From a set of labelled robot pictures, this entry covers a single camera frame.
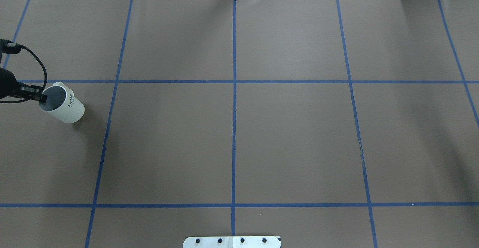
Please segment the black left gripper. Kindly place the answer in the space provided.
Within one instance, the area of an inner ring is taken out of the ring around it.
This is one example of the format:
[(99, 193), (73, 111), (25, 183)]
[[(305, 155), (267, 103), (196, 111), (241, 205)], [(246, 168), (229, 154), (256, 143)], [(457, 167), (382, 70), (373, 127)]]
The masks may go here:
[(35, 85), (19, 85), (16, 77), (7, 69), (0, 68), (0, 98), (11, 96), (16, 92), (17, 98), (45, 103), (47, 96), (44, 87)]

